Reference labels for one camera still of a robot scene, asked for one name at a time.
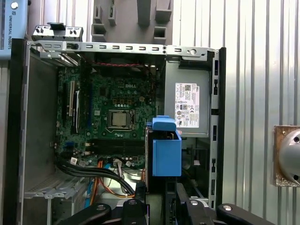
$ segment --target green circuit board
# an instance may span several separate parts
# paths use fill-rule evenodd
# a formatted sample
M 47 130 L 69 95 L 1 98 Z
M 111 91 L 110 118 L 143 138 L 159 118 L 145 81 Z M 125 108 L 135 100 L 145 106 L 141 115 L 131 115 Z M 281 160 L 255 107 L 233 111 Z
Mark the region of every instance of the green circuit board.
M 89 165 L 118 156 L 142 166 L 143 152 L 113 147 L 144 146 L 146 122 L 156 116 L 153 77 L 102 76 L 80 67 L 62 67 L 58 77 L 56 152 Z

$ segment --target black cable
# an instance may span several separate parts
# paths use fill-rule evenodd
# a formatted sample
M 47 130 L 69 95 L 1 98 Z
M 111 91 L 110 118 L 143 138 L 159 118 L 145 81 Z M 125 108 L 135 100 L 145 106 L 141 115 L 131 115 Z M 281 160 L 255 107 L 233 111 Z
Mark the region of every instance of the black cable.
M 120 183 L 121 186 L 124 187 L 128 191 L 128 193 L 130 193 L 131 195 L 134 195 L 134 193 L 135 193 L 134 190 L 131 188 L 131 186 L 126 181 L 124 181 L 121 177 L 118 177 L 118 176 L 112 176 L 110 174 L 104 174 L 104 173 L 99 173 L 99 172 L 84 174 L 83 172 L 77 173 L 77 172 L 65 170 L 61 166 L 58 166 L 58 168 L 62 172 L 66 173 L 68 175 L 71 175 L 71 176 L 76 176 L 76 177 L 107 177 L 107 178 L 113 179 L 113 180 L 117 181 L 118 183 Z
M 113 179 L 120 183 L 130 194 L 134 195 L 134 190 L 132 187 L 121 177 L 117 176 L 114 172 L 103 169 L 103 168 L 85 168 L 75 165 L 69 165 L 68 163 L 63 163 L 64 165 L 57 164 L 56 166 L 64 173 L 76 176 L 76 177 L 107 177 Z

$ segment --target barcode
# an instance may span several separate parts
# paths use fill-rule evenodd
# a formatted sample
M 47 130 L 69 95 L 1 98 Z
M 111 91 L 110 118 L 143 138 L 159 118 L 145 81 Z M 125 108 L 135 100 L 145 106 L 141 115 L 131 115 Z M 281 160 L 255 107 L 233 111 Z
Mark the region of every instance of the barcode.
M 191 91 L 191 85 L 185 85 L 184 90 Z
M 71 162 L 70 162 L 72 165 L 76 165 L 77 163 L 77 159 L 74 158 L 74 157 L 71 157 Z

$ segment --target gray plastic part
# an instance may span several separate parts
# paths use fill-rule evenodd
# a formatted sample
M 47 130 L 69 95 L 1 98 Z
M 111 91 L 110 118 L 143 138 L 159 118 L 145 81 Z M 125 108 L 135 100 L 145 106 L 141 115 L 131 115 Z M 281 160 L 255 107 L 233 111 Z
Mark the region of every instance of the gray plastic part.
M 166 27 L 155 27 L 153 35 L 153 43 L 157 45 L 163 45 L 166 41 Z
M 137 1 L 137 21 L 141 26 L 150 25 L 151 0 Z
M 104 24 L 92 24 L 92 40 L 96 42 L 106 42 L 105 34 L 106 34 L 106 28 Z
M 159 23 L 155 20 L 157 0 L 151 0 L 150 23 L 149 26 L 141 26 L 138 24 L 137 0 L 115 0 L 112 4 L 111 0 L 94 0 L 94 7 L 101 6 L 103 10 L 102 21 L 106 33 L 104 36 L 94 37 L 92 41 L 109 43 L 128 43 L 128 44 L 153 44 L 154 27 L 166 27 L 165 44 L 172 44 L 173 36 L 173 14 L 170 21 Z M 113 10 L 113 19 L 110 20 L 111 8 Z M 173 0 L 170 1 L 170 11 L 173 10 Z
M 117 9 L 116 9 L 115 6 L 112 6 L 110 13 L 111 14 L 109 14 L 109 16 L 108 16 L 108 21 L 109 21 L 110 25 L 113 27 L 113 26 L 117 25 L 117 22 L 116 22 L 116 20 L 117 20 Z
M 100 4 L 94 6 L 94 15 L 93 15 L 93 22 L 94 23 L 102 23 L 103 18 L 103 9 Z
M 171 1 L 170 0 L 157 0 L 155 20 L 158 23 L 168 23 L 171 19 Z

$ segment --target universal robots label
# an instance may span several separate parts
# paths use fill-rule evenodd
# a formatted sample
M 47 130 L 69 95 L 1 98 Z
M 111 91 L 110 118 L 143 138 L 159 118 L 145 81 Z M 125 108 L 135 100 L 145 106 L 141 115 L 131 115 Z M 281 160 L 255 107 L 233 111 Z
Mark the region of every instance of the universal robots label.
M 13 32 L 13 16 L 15 16 L 15 11 L 12 11 L 11 15 L 9 16 L 8 21 L 8 49 L 11 49 L 11 38 L 12 38 L 12 32 Z
M 199 127 L 199 86 L 175 84 L 175 121 L 178 128 Z

